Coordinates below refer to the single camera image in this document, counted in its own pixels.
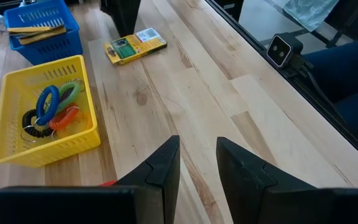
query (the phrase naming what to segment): blue basket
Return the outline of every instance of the blue basket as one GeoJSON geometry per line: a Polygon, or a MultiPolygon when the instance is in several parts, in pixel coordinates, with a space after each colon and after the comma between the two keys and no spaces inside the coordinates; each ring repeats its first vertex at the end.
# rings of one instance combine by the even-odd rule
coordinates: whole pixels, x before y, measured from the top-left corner
{"type": "Polygon", "coordinates": [[[64,24],[67,33],[22,45],[10,36],[11,49],[18,51],[33,65],[82,54],[78,24],[63,0],[48,0],[5,11],[6,27],[56,27],[64,24]]]}

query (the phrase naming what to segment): yellow package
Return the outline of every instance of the yellow package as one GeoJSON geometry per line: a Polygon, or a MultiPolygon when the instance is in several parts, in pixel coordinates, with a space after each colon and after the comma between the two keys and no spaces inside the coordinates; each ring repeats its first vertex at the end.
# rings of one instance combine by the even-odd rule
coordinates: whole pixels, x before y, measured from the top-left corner
{"type": "Polygon", "coordinates": [[[121,65],[167,47],[167,42],[153,28],[142,30],[105,43],[104,50],[111,63],[121,65]]]}

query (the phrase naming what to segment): yellow basket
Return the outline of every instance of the yellow basket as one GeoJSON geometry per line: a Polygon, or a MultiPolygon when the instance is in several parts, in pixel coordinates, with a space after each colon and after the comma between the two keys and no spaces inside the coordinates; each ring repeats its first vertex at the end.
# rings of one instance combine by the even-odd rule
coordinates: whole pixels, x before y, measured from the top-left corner
{"type": "Polygon", "coordinates": [[[98,123],[82,56],[37,65],[4,77],[0,98],[0,163],[40,167],[98,145],[98,123]],[[75,102],[81,108],[86,124],[76,134],[56,141],[50,137],[37,139],[36,142],[25,141],[21,137],[22,116],[35,109],[41,91],[49,85],[59,87],[75,78],[85,83],[85,91],[75,102]]]}

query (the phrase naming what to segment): wooden workbench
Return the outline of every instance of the wooden workbench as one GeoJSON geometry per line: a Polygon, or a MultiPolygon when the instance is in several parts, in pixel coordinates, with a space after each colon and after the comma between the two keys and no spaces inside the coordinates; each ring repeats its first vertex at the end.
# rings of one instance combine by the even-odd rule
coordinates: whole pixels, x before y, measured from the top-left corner
{"type": "MultiPolygon", "coordinates": [[[[103,52],[118,38],[97,3],[73,8],[99,121],[95,150],[31,169],[0,164],[7,185],[98,185],[181,137],[176,223],[231,223],[218,176],[225,136],[316,187],[358,187],[358,152],[203,0],[142,0],[136,30],[168,48],[124,66],[103,52]]],[[[30,64],[0,35],[0,82],[30,64]]]]}

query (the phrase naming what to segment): orange coil keychain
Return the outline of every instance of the orange coil keychain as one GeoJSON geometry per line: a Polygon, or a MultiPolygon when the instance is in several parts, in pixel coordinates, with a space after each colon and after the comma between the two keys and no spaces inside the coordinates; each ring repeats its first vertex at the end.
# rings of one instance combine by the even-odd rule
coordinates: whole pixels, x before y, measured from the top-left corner
{"type": "Polygon", "coordinates": [[[65,128],[75,119],[79,110],[80,108],[76,103],[70,103],[63,111],[49,121],[49,127],[53,130],[65,128]]]}

